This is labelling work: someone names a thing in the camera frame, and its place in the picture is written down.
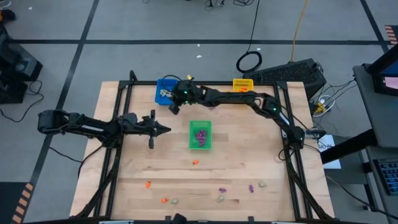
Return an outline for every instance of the table leg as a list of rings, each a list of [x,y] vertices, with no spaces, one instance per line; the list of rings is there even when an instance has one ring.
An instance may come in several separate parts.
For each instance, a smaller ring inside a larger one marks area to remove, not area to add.
[[[358,152],[366,146],[376,146],[377,139],[373,129],[369,129],[345,142],[321,152],[322,164],[326,164],[336,159],[347,156],[348,154]]]

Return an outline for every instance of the green tray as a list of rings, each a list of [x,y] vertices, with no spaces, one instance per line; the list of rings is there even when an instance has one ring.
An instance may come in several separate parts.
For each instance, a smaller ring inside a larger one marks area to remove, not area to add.
[[[195,135],[202,129],[207,132],[206,142],[204,146],[199,146],[199,141]],[[191,120],[189,122],[189,149],[210,150],[211,142],[211,121]]]

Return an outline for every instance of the yellow basket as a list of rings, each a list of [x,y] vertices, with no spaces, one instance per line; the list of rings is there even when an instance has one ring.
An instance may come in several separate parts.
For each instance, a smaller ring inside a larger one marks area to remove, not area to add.
[[[254,90],[253,80],[247,79],[247,78],[234,78],[233,89],[234,89],[234,91]]]

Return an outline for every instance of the black metal frame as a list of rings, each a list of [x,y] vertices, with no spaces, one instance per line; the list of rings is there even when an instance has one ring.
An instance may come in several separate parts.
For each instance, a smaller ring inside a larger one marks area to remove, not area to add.
[[[229,86],[232,85],[232,82],[218,82],[218,81],[196,81],[195,83],[197,83],[198,85],[229,85]],[[136,76],[132,72],[130,73],[130,80],[119,81],[118,93],[116,95],[116,101],[114,104],[113,117],[117,116],[119,113],[119,108],[121,106],[121,98],[122,98],[123,91],[125,88],[127,88],[127,93],[126,93],[126,100],[124,102],[123,113],[128,113],[128,108],[130,107],[130,99],[131,99],[131,95],[132,95],[132,88],[134,85],[156,85],[156,81],[138,81]],[[284,94],[286,108],[287,108],[286,115],[289,119],[289,122],[291,124],[294,124],[294,117],[292,114],[292,108],[290,105],[289,92],[287,89],[286,82],[269,82],[269,83],[262,83],[260,85],[272,86],[274,89],[275,98],[277,98],[279,103],[280,103],[279,88],[282,89],[283,94]],[[281,133],[282,133],[282,140],[283,140],[283,146],[284,146],[284,155],[286,158],[286,161],[285,161],[286,167],[292,166],[291,157],[289,156],[290,148],[287,144],[288,142],[285,141],[285,139],[283,139],[284,137],[283,137],[282,130],[281,130]],[[118,147],[115,149],[116,155],[114,158],[114,164],[115,163],[119,164],[120,157],[121,157],[121,150],[123,148],[123,138],[124,138],[123,136],[120,137]],[[107,184],[106,185],[104,185],[104,184],[106,183],[106,178],[107,178],[107,173],[108,173],[108,169],[109,169],[112,150],[113,150],[112,148],[107,148],[106,152],[105,152],[103,168],[101,171],[101,178],[99,181],[99,186],[103,186],[103,188],[107,187]],[[296,164],[297,164],[298,176],[299,176],[300,180],[303,182],[304,186],[306,187],[305,174],[304,174],[300,150],[295,150],[294,155],[295,155],[295,160],[296,160]],[[108,217],[108,218],[111,217],[111,213],[112,213],[114,194],[115,194],[115,190],[116,190],[116,182],[118,179],[118,169],[119,169],[119,167],[117,167],[116,170],[114,170],[115,173],[110,182],[109,197],[108,197],[108,202],[107,202],[106,211],[105,211],[105,217]],[[299,200],[297,198],[296,184],[290,176],[289,176],[289,187],[290,187],[290,195],[292,197],[294,217],[296,220],[299,220],[299,219],[301,219],[301,215],[300,215]],[[304,201],[304,205],[305,205],[305,213],[307,215],[307,219],[312,219],[313,218],[312,217],[312,209],[310,207],[308,200],[304,196],[303,196],[303,201]],[[98,217],[100,215],[101,204],[102,204],[102,195],[99,196],[99,199],[98,199],[97,203],[95,204],[94,213],[93,213],[94,217]]]

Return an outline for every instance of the orange toy piece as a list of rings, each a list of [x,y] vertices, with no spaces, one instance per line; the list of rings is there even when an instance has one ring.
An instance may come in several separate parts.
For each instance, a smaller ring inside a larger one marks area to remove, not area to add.
[[[145,184],[145,187],[148,189],[150,187],[150,181],[147,181],[147,183]]]
[[[169,201],[168,198],[162,198],[162,200],[160,200],[160,202],[162,202],[162,203],[166,203],[166,202],[168,202],[168,201]]]

